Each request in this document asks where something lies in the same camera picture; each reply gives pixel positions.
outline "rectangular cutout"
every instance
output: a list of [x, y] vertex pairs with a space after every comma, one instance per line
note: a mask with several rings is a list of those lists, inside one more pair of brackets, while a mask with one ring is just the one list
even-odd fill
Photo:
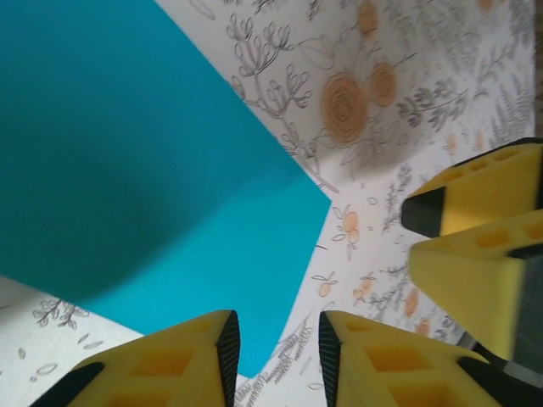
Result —
[[475, 161], [473, 164], [471, 164], [469, 166], [469, 169], [471, 171], [479, 171], [479, 170], [482, 170], [483, 168], [486, 168], [488, 167], [488, 163], [486, 161], [483, 161], [483, 160], [480, 160], [480, 161]]
[[451, 182], [451, 181], [454, 181], [458, 178], [460, 178], [461, 176], [463, 176], [463, 173], [462, 171], [460, 170], [448, 170], [446, 171], [444, 174], [443, 174], [443, 182]]
[[543, 238], [543, 222], [532, 223], [523, 226], [524, 231], [534, 240]]
[[422, 371], [432, 366], [412, 348], [387, 346], [366, 349], [376, 371]]
[[496, 229], [475, 238], [475, 242], [480, 248], [494, 248], [510, 241], [511, 238], [507, 229]]
[[511, 157], [518, 154], [518, 150], [511, 150], [510, 148], [506, 148], [503, 151], [496, 153], [494, 156], [495, 161], [503, 161], [505, 159], [510, 159]]
[[168, 393], [123, 393], [115, 394], [108, 407], [165, 407], [171, 394]]
[[149, 352], [139, 360], [132, 376], [180, 376], [192, 357], [193, 353], [189, 350]]
[[389, 387], [398, 407], [467, 407], [444, 382]]

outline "black rubber tip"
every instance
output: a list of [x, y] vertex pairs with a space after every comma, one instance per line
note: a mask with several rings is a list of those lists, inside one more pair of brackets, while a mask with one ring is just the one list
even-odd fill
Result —
[[339, 386], [341, 342], [326, 312], [319, 317], [319, 356], [327, 407], [336, 407]]
[[512, 360], [543, 374], [543, 243], [516, 248], [508, 255], [523, 261], [523, 285]]
[[31, 407], [68, 407], [104, 369], [101, 362], [71, 371], [32, 404]]
[[401, 225], [425, 237], [438, 237], [445, 207], [445, 187], [423, 192], [401, 205]]
[[216, 342], [222, 392], [224, 393], [226, 407], [234, 406], [236, 379], [238, 377], [239, 350], [241, 346], [240, 342], [238, 313], [232, 311]]
[[493, 365], [469, 357], [460, 358], [458, 365], [502, 407], [543, 405], [543, 391]]

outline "teal sheet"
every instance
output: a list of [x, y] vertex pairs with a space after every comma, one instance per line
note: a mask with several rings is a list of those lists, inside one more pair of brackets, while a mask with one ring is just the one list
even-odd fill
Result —
[[327, 198], [150, 0], [3, 0], [0, 44], [0, 272], [143, 334], [236, 309], [256, 375]]

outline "floral wallpaper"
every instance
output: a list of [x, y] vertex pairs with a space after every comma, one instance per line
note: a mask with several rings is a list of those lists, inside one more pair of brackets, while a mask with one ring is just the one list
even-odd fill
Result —
[[[456, 343], [462, 329], [409, 279], [407, 252], [421, 237], [400, 226], [400, 204], [444, 168], [534, 134], [535, 4], [158, 3], [333, 202], [282, 339], [257, 377], [239, 377], [236, 406], [325, 405], [325, 309]], [[9, 405], [37, 397], [31, 386], [44, 391], [78, 358], [137, 337], [45, 294], [11, 298], [11, 284], [0, 285], [0, 398], [19, 389]]]

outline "yellow foam block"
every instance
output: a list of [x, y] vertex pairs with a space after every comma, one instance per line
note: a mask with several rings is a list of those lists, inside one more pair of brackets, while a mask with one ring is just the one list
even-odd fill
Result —
[[[511, 360], [519, 336], [519, 307], [531, 288], [525, 281], [529, 257], [543, 254], [541, 243], [543, 209], [416, 244], [409, 272], [483, 346]], [[532, 252], [529, 257], [514, 254], [526, 248]], [[530, 275], [531, 281], [538, 278]], [[536, 302], [526, 310], [539, 311]], [[535, 326], [525, 328], [537, 331]]]
[[[232, 311], [217, 311], [84, 360], [72, 373], [100, 365], [103, 369], [83, 385], [71, 402], [51, 405], [232, 406], [238, 355], [237, 316]], [[68, 386], [69, 377], [57, 383], [56, 399], [69, 392]], [[50, 390], [50, 399], [55, 387]]]
[[443, 236], [543, 207], [543, 145], [535, 139], [497, 148], [450, 167], [402, 206], [406, 229]]
[[464, 348], [341, 311], [321, 314], [328, 407], [500, 407], [458, 364]]

